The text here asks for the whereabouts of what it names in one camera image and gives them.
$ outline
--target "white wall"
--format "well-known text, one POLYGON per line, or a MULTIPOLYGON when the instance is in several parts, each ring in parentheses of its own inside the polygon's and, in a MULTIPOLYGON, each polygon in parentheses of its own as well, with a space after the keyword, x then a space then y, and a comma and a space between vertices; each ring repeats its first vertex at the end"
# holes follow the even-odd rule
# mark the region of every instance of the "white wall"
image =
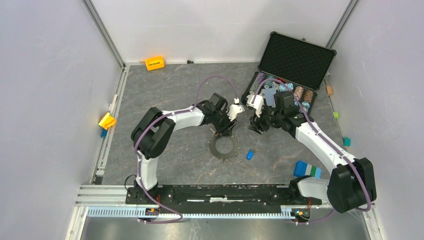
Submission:
POLYGON ((0 30, 0 239, 64 239, 120 68, 80 0, 1 1, 0 30))
POLYGON ((261 59, 272 31, 327 44, 349 0, 93 0, 127 63, 261 59))
POLYGON ((374 165, 388 240, 424 235, 423 9, 423 1, 360 1, 330 68, 350 152, 374 165))

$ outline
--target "gray floor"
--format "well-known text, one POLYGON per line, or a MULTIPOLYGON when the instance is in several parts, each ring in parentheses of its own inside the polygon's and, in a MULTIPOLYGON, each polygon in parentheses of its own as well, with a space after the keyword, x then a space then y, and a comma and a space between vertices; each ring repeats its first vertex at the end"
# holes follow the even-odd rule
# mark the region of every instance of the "gray floor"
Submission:
MULTIPOLYGON (((241 97, 258 63, 174 64, 154 71, 145 66, 131 66, 102 184, 122 185, 127 176, 136 173, 137 159, 133 151, 131 132, 146 111, 153 106, 160 110, 178 110, 192 105, 198 84, 203 79, 221 75, 232 80, 241 97)), ((200 100, 213 93, 233 102, 234 91, 223 79, 211 79, 200 91, 200 100)), ((325 87, 317 91, 311 116, 336 143, 342 145, 341 133, 333 117, 325 87)), ((272 128, 263 135, 248 130, 248 110, 237 117, 233 133, 239 141, 239 154, 229 161, 216 159, 208 150, 212 137, 208 126, 189 127, 174 132, 159 157, 157 178, 160 184, 231 184, 288 183, 292 180, 298 160, 322 168, 322 177, 329 178, 323 164, 303 144, 281 129, 272 128), (256 150, 253 159, 246 160, 249 149, 256 150)), ((225 146, 223 139, 218 145, 225 146)))
MULTIPOLYGON (((314 209, 322 218, 327 209, 314 209)), ((179 223, 146 225, 134 218, 88 217, 83 240, 369 240, 362 213, 335 213, 311 225, 295 226, 283 219, 185 219, 179 223)))

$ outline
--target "black mounting plate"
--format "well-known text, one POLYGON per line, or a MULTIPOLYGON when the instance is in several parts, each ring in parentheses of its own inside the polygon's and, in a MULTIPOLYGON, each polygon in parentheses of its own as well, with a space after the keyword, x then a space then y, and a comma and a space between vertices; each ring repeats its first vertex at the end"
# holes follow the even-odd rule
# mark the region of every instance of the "black mounting plate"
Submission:
MULTIPOLYGON (((154 194, 160 196, 160 203, 182 214, 281 213, 281 205, 308 205, 307 197, 294 199, 286 184, 158 185, 154 194)), ((128 188, 125 203, 153 204, 139 187, 128 188)), ((322 201, 311 197, 311 204, 322 201)))

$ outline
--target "brown spool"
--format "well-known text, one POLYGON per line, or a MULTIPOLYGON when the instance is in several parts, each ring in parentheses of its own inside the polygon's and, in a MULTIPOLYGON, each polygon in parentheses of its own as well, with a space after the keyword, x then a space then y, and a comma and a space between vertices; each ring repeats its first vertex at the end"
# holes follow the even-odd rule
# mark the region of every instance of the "brown spool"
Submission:
POLYGON ((303 98, 303 101, 306 101, 308 103, 312 102, 312 97, 314 96, 314 92, 311 90, 307 90, 305 92, 305 97, 303 98))
POLYGON ((294 89, 294 96, 297 98, 297 100, 300 100, 302 98, 303 93, 304 93, 304 88, 301 86, 297 86, 294 89))

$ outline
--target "metal corner post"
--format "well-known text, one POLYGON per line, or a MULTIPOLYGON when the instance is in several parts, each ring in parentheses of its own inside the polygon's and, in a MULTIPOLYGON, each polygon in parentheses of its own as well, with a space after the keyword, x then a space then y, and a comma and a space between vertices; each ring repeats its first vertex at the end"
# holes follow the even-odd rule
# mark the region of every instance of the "metal corner post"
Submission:
POLYGON ((97 27, 98 31, 100 32, 101 36, 103 37, 104 41, 106 42, 107 46, 109 47, 110 51, 113 54, 113 57, 115 58, 118 65, 123 69, 125 68, 126 64, 124 60, 122 59, 117 47, 114 44, 114 41, 112 41, 111 36, 108 33, 108 30, 106 30, 105 24, 103 23, 102 19, 99 16, 99 13, 97 12, 93 1, 92 0, 82 0, 85 7, 87 8, 88 13, 90 14, 95 26, 97 27))
POLYGON ((342 32, 343 28, 345 28, 346 23, 348 22, 353 11, 355 10, 356 6, 358 5, 358 2, 359 2, 359 0, 350 0, 349 4, 347 5, 346 9, 343 12, 343 15, 341 16, 340 20, 338 21, 337 26, 335 27, 333 33, 331 34, 331 37, 328 40, 327 45, 325 45, 326 48, 331 49, 334 46, 337 39, 339 38, 340 33, 342 32))

